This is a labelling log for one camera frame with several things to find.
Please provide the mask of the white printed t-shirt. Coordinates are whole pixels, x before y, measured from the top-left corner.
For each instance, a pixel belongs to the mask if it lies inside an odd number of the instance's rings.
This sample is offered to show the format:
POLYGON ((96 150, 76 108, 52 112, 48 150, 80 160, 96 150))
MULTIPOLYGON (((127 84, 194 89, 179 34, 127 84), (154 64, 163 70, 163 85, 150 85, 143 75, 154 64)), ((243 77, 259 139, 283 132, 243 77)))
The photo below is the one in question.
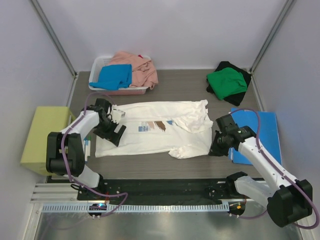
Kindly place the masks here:
POLYGON ((209 153, 213 121, 208 101, 154 101, 117 105, 126 127, 119 145, 96 138, 95 156, 146 155, 167 152, 176 159, 209 153))

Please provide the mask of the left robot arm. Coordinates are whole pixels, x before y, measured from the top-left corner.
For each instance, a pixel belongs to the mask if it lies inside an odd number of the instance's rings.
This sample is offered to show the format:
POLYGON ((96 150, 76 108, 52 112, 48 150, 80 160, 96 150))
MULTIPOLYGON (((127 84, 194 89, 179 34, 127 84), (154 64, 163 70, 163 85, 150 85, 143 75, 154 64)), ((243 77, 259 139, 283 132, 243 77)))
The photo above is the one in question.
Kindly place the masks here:
POLYGON ((80 115, 69 126, 47 136, 46 170, 49 173, 69 178, 71 182, 89 188, 95 200, 106 195, 102 175, 86 165, 83 141, 90 132, 119 146, 126 126, 120 124, 125 112, 103 98, 95 104, 85 106, 80 115))

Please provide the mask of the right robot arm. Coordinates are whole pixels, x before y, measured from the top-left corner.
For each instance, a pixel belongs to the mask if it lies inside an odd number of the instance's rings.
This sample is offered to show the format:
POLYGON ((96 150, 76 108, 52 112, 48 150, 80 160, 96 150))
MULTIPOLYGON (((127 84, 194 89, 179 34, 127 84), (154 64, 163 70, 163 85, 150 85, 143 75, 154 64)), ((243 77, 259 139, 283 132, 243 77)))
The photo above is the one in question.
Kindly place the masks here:
POLYGON ((249 197, 263 206, 279 227, 293 224, 316 214, 313 188, 306 180, 298 180, 289 173, 263 146, 259 131, 249 126, 239 127, 231 114, 216 119, 218 130, 209 149, 209 155, 227 156, 230 149, 246 157, 265 180, 257 182, 244 172, 226 177, 225 191, 231 198, 249 197))

